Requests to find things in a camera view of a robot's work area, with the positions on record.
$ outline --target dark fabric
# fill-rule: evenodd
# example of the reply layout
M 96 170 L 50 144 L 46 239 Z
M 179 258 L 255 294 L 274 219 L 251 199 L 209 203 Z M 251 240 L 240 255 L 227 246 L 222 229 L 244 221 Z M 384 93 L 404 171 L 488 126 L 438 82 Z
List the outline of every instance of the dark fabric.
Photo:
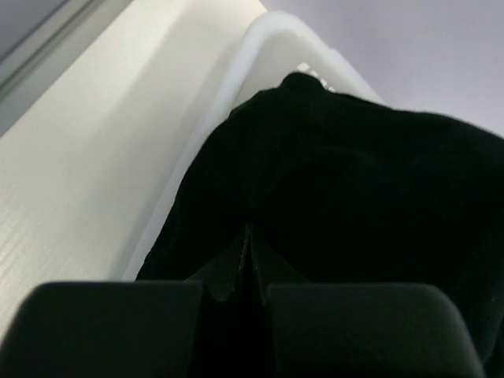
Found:
M 138 279 L 187 278 L 247 221 L 309 280 L 436 285 L 460 309 L 492 376 L 502 373 L 499 137 L 291 74 L 208 138 Z

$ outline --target white surface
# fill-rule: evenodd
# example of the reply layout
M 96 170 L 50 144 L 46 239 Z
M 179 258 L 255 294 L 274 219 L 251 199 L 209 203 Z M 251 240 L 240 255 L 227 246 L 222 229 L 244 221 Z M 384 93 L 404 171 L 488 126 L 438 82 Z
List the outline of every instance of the white surface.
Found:
M 503 0 L 261 0 L 301 17 L 387 104 L 504 135 Z
M 0 335 L 48 280 L 120 279 L 256 0 L 135 0 L 0 138 Z
M 302 70 L 316 76 L 331 91 L 381 102 L 375 91 L 347 61 L 327 46 L 299 19 L 285 13 L 267 13 L 247 30 L 233 54 L 219 90 L 191 134 L 166 188 L 135 249 L 125 273 L 132 278 L 154 245 L 177 188 L 210 133 L 238 105 L 264 89 L 277 87 L 290 72 Z

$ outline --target clothing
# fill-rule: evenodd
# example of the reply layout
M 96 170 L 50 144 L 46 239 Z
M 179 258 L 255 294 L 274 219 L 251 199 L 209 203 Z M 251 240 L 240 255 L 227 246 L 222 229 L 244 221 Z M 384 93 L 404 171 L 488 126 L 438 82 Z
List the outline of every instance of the clothing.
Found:
M 436 285 L 460 309 L 487 370 L 502 373 L 498 136 L 291 74 L 207 139 L 138 279 L 187 278 L 246 222 L 313 282 Z

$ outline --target laundry basket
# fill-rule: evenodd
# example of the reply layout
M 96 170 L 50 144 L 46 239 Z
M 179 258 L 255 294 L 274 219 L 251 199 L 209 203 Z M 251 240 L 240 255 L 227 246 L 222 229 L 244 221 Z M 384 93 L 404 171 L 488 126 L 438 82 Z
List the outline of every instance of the laundry basket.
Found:
M 383 103 L 338 51 L 328 47 L 298 18 L 283 12 L 266 13 L 257 18 L 230 60 L 214 100 L 195 127 L 169 177 L 124 273 L 125 280 L 135 278 L 172 208 L 183 175 L 210 133 L 236 106 L 261 90 L 277 87 L 294 71 L 315 76 L 328 91 Z

